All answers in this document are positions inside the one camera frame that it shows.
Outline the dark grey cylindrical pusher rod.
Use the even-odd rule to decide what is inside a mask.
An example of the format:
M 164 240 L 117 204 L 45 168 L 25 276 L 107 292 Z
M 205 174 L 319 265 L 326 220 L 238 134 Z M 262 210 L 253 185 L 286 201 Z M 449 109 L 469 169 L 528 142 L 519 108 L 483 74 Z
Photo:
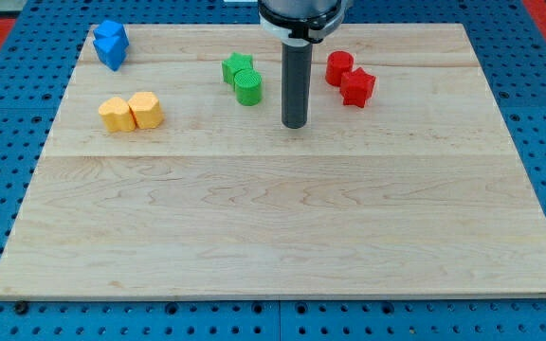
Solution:
M 312 46 L 282 45 L 282 124 L 302 128 L 308 117 Z

